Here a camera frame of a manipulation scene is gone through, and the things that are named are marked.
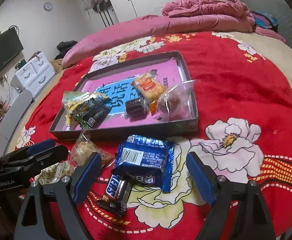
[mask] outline floral blanket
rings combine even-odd
[[[188,152],[228,179],[257,181],[268,204],[276,235],[292,226],[292,90],[281,71],[244,41],[228,33],[186,33],[141,38],[78,62],[65,71],[58,84],[33,112],[17,147],[54,138],[49,128],[62,106],[64,90],[88,72],[145,54],[178,50],[191,78],[198,80],[196,94],[198,133],[173,137],[175,143],[171,192],[135,185],[125,217],[100,209],[110,168],[92,185],[78,206],[94,239],[193,240],[210,207],[194,187],[185,164]],[[115,153],[119,141],[94,141]],[[74,141],[61,141],[71,149]],[[222,239],[228,239],[236,205],[232,203]]]

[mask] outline white drawer unit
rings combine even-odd
[[[20,90],[29,90],[36,99],[38,93],[54,75],[54,68],[41,52],[15,72],[10,84]]]
[[[22,69],[16,73],[18,80],[23,86],[26,86],[33,78],[37,76],[35,69],[33,69],[32,64],[24,66]]]
[[[30,60],[30,62],[37,73],[49,63],[43,52],[39,53],[36,57]]]
[[[45,84],[55,75],[54,68],[48,64],[32,81],[30,81],[25,89],[29,90],[33,97],[45,86]]]

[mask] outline snack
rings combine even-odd
[[[159,113],[157,118],[161,117],[163,122],[170,121],[174,117],[186,118],[189,114],[188,99],[193,85],[194,80],[190,80],[171,87],[158,98],[156,109],[151,108],[150,111],[152,114],[154,111]]]
[[[86,99],[82,104],[76,106],[76,108],[72,108],[69,116],[73,117],[76,114],[83,113],[91,109],[94,105],[94,102],[98,102],[100,104],[106,104],[109,101],[109,97],[102,93],[94,93],[88,99]]]
[[[120,144],[114,175],[129,175],[146,185],[170,192],[174,144],[140,135],[131,135]]]
[[[132,82],[132,86],[139,90],[148,103],[154,102],[166,91],[166,88],[156,81],[149,72],[138,76]]]
[[[62,104],[67,112],[65,115],[66,125],[69,125],[71,122],[70,112],[80,106],[89,96],[89,92],[64,91]]]
[[[81,132],[79,138],[77,139],[75,145],[70,151],[70,163],[72,160],[75,160],[79,166],[84,165],[86,160],[89,156],[93,153],[97,152],[102,157],[102,167],[107,165],[111,162],[115,155],[109,152],[105,152],[99,147],[97,147],[91,140],[90,140],[90,133],[89,130],[84,130]]]
[[[144,98],[126,101],[124,115],[126,117],[139,117],[147,113],[147,102]]]
[[[126,213],[126,203],[128,201],[133,184],[128,178],[117,175],[110,175],[108,185],[102,199],[97,204],[118,216]]]
[[[71,176],[75,171],[75,166],[70,164],[70,161],[64,161],[58,164],[56,169],[56,177],[61,179],[64,176]]]
[[[109,114],[111,108],[105,106],[94,99],[89,101],[87,111],[76,114],[74,120],[77,121],[82,129],[92,128],[97,122],[101,123]]]

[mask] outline blue snack wrapper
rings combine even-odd
[[[114,175],[129,175],[142,184],[170,192],[174,144],[140,135],[131,135],[118,147]]]

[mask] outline white wall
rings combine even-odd
[[[52,11],[43,9],[46,2],[52,3]],[[56,48],[59,42],[80,41],[93,31],[80,12],[78,0],[5,0],[0,7],[0,31],[11,25],[19,27],[24,50],[1,71],[3,75],[7,71],[8,83],[14,76],[14,66],[23,57],[28,61],[35,52],[43,51],[48,60],[53,60],[59,54]],[[6,83],[4,87],[0,85],[0,97],[8,99]]]

